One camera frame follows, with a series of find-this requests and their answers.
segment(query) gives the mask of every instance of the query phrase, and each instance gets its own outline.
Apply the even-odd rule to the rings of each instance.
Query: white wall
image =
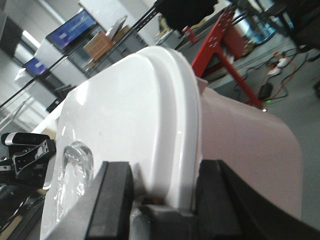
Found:
[[[4,12],[39,43],[61,25],[37,0],[9,0]]]
[[[151,8],[153,6],[153,4],[155,3],[155,0],[141,0],[142,2],[144,2],[144,4],[148,7]]]
[[[79,0],[46,0],[46,2],[66,21],[80,9]]]

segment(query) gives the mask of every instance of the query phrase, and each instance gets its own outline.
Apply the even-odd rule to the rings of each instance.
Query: cardboard box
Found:
[[[113,42],[105,35],[104,32],[98,32],[83,49],[93,58],[93,61],[98,61],[112,46]]]
[[[112,38],[112,41],[117,42],[120,38],[122,38],[128,31],[130,27],[127,25],[123,27],[114,37]]]

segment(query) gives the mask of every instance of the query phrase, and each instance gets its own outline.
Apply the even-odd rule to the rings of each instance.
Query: power strip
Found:
[[[274,69],[270,70],[267,75],[269,77],[273,77],[273,76],[279,75],[281,72],[282,72],[281,68],[275,67]]]

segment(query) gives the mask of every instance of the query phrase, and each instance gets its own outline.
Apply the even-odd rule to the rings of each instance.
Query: metal bar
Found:
[[[234,66],[228,61],[228,59],[224,55],[224,51],[219,46],[217,48],[217,55],[220,59],[220,62],[223,66],[229,71],[229,73],[233,76],[234,80],[239,84],[245,94],[249,97],[250,103],[255,105],[257,108],[262,109],[264,106],[261,101],[257,98],[256,94],[251,90],[251,88],[245,83],[243,78],[239,75]]]

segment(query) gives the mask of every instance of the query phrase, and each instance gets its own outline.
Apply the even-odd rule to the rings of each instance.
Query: black cable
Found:
[[[309,56],[309,54],[306,53],[305,56],[304,56],[304,60],[303,60],[303,62],[300,64],[300,66],[298,66],[298,67],[294,70],[294,72],[292,72],[290,75],[284,77],[284,78],[281,80],[281,84],[280,84],[280,85],[282,85],[287,78],[289,78],[290,76],[294,75],[299,69],[301,69],[301,67],[302,67],[306,62],[308,62],[308,56]],[[268,103],[268,104],[276,104],[276,103],[281,102],[282,100],[284,100],[287,96],[289,96],[289,91],[288,91],[288,89],[287,89],[285,86],[282,87],[282,90],[283,90],[284,93],[285,93],[283,96],[273,97],[273,98],[268,99],[267,101],[269,101],[269,100],[276,100],[276,99],[281,99],[281,100],[280,100],[280,101],[277,101],[277,102],[273,102],[273,103]]]

